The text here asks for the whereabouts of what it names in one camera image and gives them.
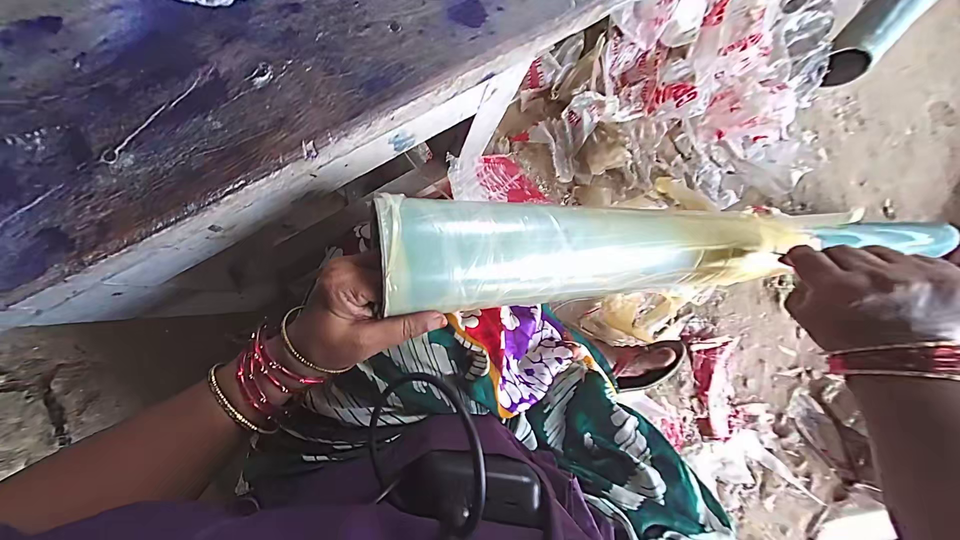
wire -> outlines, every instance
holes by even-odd
[[[373,465],[373,474],[376,476],[376,481],[381,490],[381,495],[377,501],[382,501],[383,498],[385,498],[387,494],[390,493],[390,491],[393,490],[393,488],[397,485],[397,481],[395,480],[389,486],[384,487],[385,482],[383,481],[383,475],[380,470],[380,461],[376,442],[376,425],[380,419],[380,414],[383,412],[383,406],[387,403],[387,398],[396,392],[396,390],[403,384],[406,384],[407,382],[413,382],[415,380],[427,382],[440,390],[440,392],[444,394],[444,396],[446,396],[446,398],[453,404],[454,410],[456,410],[457,414],[460,415],[460,419],[464,423],[464,429],[467,430],[467,436],[470,443],[470,454],[473,458],[473,497],[472,501],[470,502],[467,518],[464,520],[461,526],[453,529],[451,533],[455,538],[470,538],[477,526],[480,525],[480,518],[483,515],[484,502],[487,500],[486,461],[483,457],[483,447],[480,444],[480,435],[477,433],[477,427],[473,425],[473,420],[470,419],[470,414],[467,412],[467,408],[464,406],[464,403],[460,400],[460,396],[457,395],[453,388],[451,388],[446,381],[440,379],[439,377],[434,377],[433,375],[427,375],[425,373],[407,374],[387,386],[387,388],[384,389],[383,393],[381,394],[382,399],[380,400],[380,403],[376,404],[376,406],[373,408],[373,414],[370,418],[370,461]]]

dirt floor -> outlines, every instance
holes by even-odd
[[[940,2],[874,72],[822,90],[801,122],[825,160],[788,206],[818,212],[862,206],[873,220],[960,222],[958,50],[960,3]],[[822,365],[779,300],[770,283],[752,282],[729,289],[707,309],[722,333],[742,337],[734,357],[736,400],[769,403],[775,413],[801,383],[801,371],[793,368]],[[0,334],[0,478],[200,380],[207,366],[232,356],[255,319],[128,321]],[[786,453],[807,486],[830,501],[836,482],[822,463],[796,444]],[[763,493],[739,512],[755,522],[741,536],[804,538],[819,505],[793,489]]]

pipe opening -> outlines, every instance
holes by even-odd
[[[830,53],[827,75],[821,86],[840,86],[849,83],[870,69],[870,53],[859,49],[841,49]]]

gold bangle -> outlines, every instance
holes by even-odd
[[[241,428],[249,431],[255,431],[257,433],[263,433],[269,435],[271,433],[276,433],[279,430],[279,426],[273,430],[264,430],[257,424],[254,424],[247,419],[243,414],[240,413],[233,405],[230,404],[230,401],[227,399],[227,396],[224,395],[224,391],[220,389],[220,383],[217,382],[217,370],[225,366],[226,364],[217,364],[210,368],[210,371],[206,374],[206,383],[210,386],[210,392],[213,393],[214,399],[217,400],[217,405],[230,417],[230,420],[236,422]]]
[[[960,380],[960,375],[952,373],[897,371],[893,369],[847,369],[837,375],[843,375],[844,377],[849,377],[851,375],[889,375],[892,377],[919,377],[921,379]]]
[[[858,347],[842,349],[840,351],[824,351],[824,356],[851,355],[853,353],[880,353],[882,351],[897,351],[902,349],[935,349],[937,347],[960,347],[958,341],[920,341],[917,343],[894,343],[891,345],[876,345],[875,347]]]
[[[294,348],[294,344],[290,341],[290,336],[287,335],[287,320],[290,319],[290,315],[292,315],[294,312],[300,311],[301,309],[303,309],[303,308],[305,308],[305,307],[306,307],[306,306],[297,306],[297,307],[294,307],[294,308],[290,309],[289,311],[287,311],[287,314],[286,314],[286,315],[283,315],[283,321],[280,322],[280,335],[283,336],[283,346],[284,346],[284,348],[287,350],[287,353],[290,353],[290,356],[292,356],[293,358],[296,358],[299,363],[303,364],[304,366],[306,366],[306,367],[308,367],[308,368],[310,368],[310,369],[312,369],[312,370],[314,370],[314,371],[319,371],[319,372],[321,372],[321,373],[332,373],[332,374],[334,374],[334,375],[336,375],[336,374],[338,374],[338,373],[345,373],[345,372],[349,371],[350,368],[344,368],[344,369],[327,369],[327,368],[324,368],[324,367],[320,367],[319,365],[317,365],[317,364],[311,362],[310,360],[306,359],[305,356],[301,355],[300,352],[297,351],[297,349]]]

blue plastic piece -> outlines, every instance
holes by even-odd
[[[960,244],[960,232],[946,223],[852,223],[813,232],[832,246],[885,246],[907,255],[942,257]]]

